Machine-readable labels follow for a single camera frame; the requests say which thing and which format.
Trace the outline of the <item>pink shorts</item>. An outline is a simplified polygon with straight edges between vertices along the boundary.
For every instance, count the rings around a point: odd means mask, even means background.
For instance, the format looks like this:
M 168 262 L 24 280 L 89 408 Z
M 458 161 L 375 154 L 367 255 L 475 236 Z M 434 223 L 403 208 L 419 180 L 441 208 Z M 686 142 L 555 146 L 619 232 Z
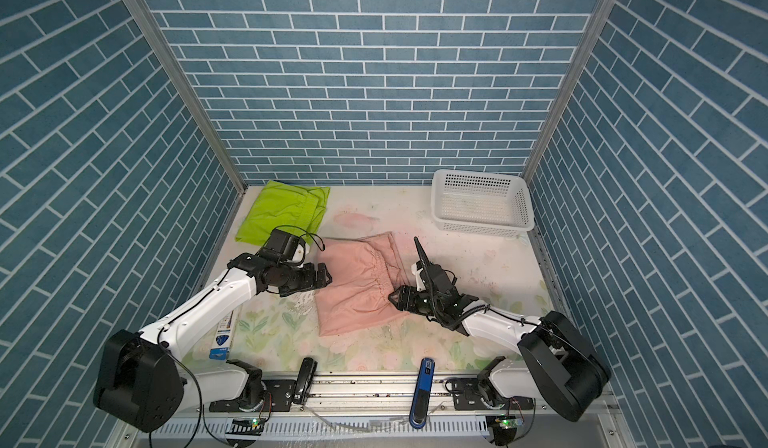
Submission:
M 409 283 L 395 238 L 384 232 L 362 239 L 327 239 L 317 261 L 332 282 L 315 292 L 322 337 L 382 326 L 405 316 L 389 301 Z

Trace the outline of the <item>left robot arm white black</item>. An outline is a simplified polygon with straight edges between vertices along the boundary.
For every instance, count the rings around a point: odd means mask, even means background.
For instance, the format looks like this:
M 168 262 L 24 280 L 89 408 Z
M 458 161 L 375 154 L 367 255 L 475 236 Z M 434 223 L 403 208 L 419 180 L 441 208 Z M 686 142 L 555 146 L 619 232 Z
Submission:
M 222 369 L 194 374 L 181 366 L 199 339 L 240 305 L 268 290 L 280 296 L 328 286 L 325 264 L 276 262 L 243 253 L 182 306 L 136 332 L 119 330 L 104 344 L 94 405 L 150 433 L 177 411 L 218 401 L 260 410 L 266 388 L 260 369 L 229 360 Z

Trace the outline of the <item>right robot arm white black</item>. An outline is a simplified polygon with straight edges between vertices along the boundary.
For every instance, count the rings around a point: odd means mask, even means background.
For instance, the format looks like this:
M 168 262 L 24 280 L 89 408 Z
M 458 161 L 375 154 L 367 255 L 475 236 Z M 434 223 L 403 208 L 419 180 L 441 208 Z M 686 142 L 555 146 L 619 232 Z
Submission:
M 527 396 L 543 399 L 568 421 L 578 421 L 610 381 L 607 362 L 560 312 L 526 317 L 472 295 L 439 296 L 408 285 L 395 289 L 388 299 L 399 311 L 423 315 L 450 331 L 489 340 L 519 354 L 536 387 Z

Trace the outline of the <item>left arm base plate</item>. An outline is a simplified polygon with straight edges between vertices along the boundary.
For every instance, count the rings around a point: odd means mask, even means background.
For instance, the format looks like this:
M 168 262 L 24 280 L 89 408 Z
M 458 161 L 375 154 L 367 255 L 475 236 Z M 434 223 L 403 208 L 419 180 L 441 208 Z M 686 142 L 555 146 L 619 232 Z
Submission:
M 268 411 L 267 403 L 271 403 L 272 413 L 289 412 L 293 402 L 296 387 L 295 380 L 274 379 L 262 381 L 262 401 L 253 409 L 241 408 L 238 400 L 220 400 L 211 402 L 208 410 L 212 413 L 258 413 Z

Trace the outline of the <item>lime green shorts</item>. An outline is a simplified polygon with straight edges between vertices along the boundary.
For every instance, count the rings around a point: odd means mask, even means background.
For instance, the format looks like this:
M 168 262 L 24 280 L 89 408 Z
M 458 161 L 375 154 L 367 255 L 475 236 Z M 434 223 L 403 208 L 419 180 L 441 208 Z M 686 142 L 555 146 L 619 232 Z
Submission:
M 235 240 L 263 245 L 274 228 L 316 233 L 327 212 L 330 187 L 302 187 L 269 181 L 251 206 Z

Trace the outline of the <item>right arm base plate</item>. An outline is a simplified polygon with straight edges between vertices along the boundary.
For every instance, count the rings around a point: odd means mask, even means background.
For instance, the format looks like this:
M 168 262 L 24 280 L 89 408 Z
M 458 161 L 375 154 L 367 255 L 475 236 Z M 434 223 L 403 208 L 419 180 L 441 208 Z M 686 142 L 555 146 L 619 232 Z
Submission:
M 504 398 L 488 382 L 477 378 L 452 377 L 445 380 L 443 385 L 457 411 L 529 411 L 535 406 L 533 398 L 523 396 Z

